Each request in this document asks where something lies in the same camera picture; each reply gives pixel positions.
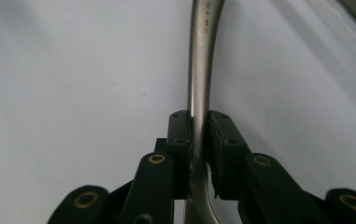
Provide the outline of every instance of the metal handle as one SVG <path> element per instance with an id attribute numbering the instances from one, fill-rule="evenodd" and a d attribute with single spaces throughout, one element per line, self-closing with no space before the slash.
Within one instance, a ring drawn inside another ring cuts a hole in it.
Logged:
<path id="1" fill-rule="evenodd" d="M 210 79 L 216 33 L 224 0 L 193 0 L 190 39 L 189 98 L 192 115 L 192 199 L 186 201 L 186 224 L 219 223 L 207 192 L 204 130 L 209 113 Z"/>

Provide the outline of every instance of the white backdrop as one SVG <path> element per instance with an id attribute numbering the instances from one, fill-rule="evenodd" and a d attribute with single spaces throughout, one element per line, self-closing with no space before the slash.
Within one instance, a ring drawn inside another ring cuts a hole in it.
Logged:
<path id="1" fill-rule="evenodd" d="M 71 190 L 134 177 L 186 108 L 191 7 L 0 0 L 0 223 L 46 223 Z M 356 189 L 356 22 L 336 1 L 227 0 L 211 95 L 303 189 Z"/>

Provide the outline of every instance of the silver metal part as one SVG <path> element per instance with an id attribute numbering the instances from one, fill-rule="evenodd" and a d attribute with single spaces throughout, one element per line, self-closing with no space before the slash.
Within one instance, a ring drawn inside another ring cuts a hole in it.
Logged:
<path id="1" fill-rule="evenodd" d="M 189 99 L 192 115 L 192 164 L 184 223 L 219 223 L 207 191 L 204 130 L 209 113 L 210 79 L 216 32 L 224 0 L 193 0 L 190 40 Z"/>

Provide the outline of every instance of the curved metal bar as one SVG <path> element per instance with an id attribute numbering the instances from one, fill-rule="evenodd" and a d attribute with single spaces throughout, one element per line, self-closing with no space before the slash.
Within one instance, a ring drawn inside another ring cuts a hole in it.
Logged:
<path id="1" fill-rule="evenodd" d="M 209 113 L 210 79 L 216 33 L 224 0 L 193 0 L 190 40 L 189 99 L 192 115 L 192 199 L 186 201 L 186 224 L 215 224 L 207 191 L 204 134 Z"/>

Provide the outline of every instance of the metal rod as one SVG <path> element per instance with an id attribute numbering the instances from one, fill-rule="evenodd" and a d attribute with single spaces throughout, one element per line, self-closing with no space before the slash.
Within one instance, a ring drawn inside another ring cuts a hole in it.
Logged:
<path id="1" fill-rule="evenodd" d="M 186 224 L 219 224 L 207 191 L 204 133 L 209 113 L 210 79 L 216 33 L 224 0 L 193 0 L 188 108 L 192 115 L 192 164 Z"/>

